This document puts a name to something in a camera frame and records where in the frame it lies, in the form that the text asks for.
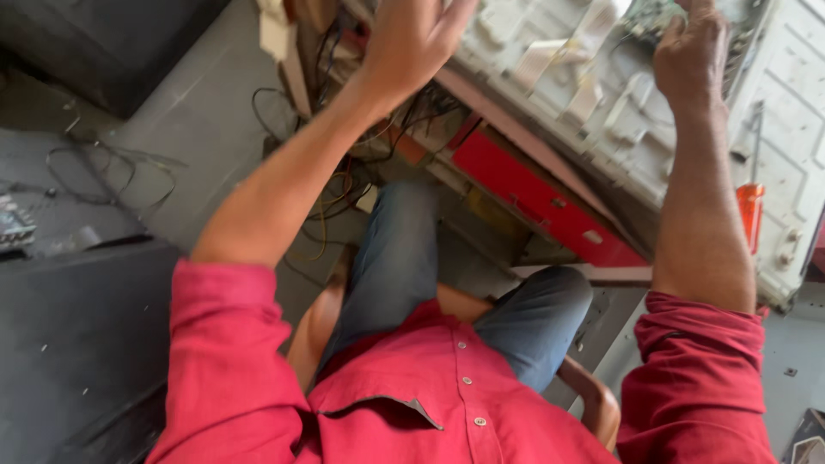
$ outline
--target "workshop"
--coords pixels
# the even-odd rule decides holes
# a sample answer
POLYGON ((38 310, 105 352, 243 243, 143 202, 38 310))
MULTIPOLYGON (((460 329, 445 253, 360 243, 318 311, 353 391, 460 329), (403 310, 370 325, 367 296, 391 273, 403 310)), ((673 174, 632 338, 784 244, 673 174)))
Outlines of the workshop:
POLYGON ((0 462, 825 464, 823 213, 825 0, 6 0, 0 462))

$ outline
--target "hand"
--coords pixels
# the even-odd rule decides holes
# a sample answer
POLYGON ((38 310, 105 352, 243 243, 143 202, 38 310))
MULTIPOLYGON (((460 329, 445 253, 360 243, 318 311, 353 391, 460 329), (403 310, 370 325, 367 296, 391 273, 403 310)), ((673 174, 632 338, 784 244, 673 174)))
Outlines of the hand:
POLYGON ((688 11, 688 24, 676 16, 653 56, 656 85, 679 119, 691 111, 727 109, 722 79, 728 57, 728 21, 714 0, 677 0, 688 11))
POLYGON ((359 78, 392 110, 423 87, 455 52, 479 0, 384 0, 375 14, 359 78))

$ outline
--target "drawer handle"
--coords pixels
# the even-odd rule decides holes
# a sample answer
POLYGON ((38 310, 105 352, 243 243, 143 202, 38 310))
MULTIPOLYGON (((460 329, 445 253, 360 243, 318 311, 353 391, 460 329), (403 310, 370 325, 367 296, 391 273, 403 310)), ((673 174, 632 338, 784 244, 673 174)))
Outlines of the drawer handle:
POLYGON ((533 211, 528 206, 519 206, 518 195, 515 193, 510 194, 510 199, 512 200, 513 207, 516 208, 522 215, 533 220, 539 225, 550 225, 550 221, 547 220, 547 218, 542 217, 542 215, 533 211))

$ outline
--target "white plastic panel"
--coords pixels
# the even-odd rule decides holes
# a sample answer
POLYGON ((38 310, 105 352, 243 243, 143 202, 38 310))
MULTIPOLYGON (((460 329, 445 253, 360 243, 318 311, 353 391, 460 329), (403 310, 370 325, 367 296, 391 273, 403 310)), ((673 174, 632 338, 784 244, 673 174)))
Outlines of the white plastic panel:
MULTIPOLYGON (((825 206, 825 2, 809 1, 779 5, 745 74, 728 131, 734 147, 752 147, 755 128, 748 113, 765 101, 757 166, 757 181, 765 184, 757 271, 762 295, 780 302, 802 285, 825 206)), ((735 181, 747 179, 740 173, 735 181)))
MULTIPOLYGON (((539 122, 643 204, 661 207, 676 141, 672 114, 653 85, 650 54, 621 45, 620 27, 593 61, 604 101, 578 125, 563 117, 577 90, 569 66, 548 69, 532 92, 509 79, 534 40, 569 37, 589 7, 578 0, 509 2, 520 30, 496 45, 477 22, 464 33, 456 58, 480 72, 504 97, 539 122)), ((728 99, 732 148, 750 156, 753 108, 765 100, 757 181, 766 186, 759 252, 759 289, 774 305, 787 305, 802 282, 809 246, 825 206, 825 0, 775 0, 751 66, 728 99)), ((747 182, 750 160, 732 161, 733 185, 747 182)))

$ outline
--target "wooden chair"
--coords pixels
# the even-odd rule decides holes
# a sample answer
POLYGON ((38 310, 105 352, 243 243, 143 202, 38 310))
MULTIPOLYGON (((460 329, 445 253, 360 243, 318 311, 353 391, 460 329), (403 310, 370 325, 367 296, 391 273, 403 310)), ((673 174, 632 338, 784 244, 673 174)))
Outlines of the wooden chair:
MULTIPOLYGON (((295 337, 286 359, 304 392, 308 391, 313 375, 318 369, 327 341, 332 335, 344 297, 342 285, 331 285, 322 291, 309 307, 295 329, 295 337)), ((437 298, 444 314, 454 315, 462 322, 472 323, 493 304, 480 300, 455 288, 438 284, 437 298)), ((619 432, 621 413, 615 396, 607 386, 596 379, 578 362, 565 356, 559 371, 559 378, 578 393, 584 402, 582 424, 613 452, 619 432)))

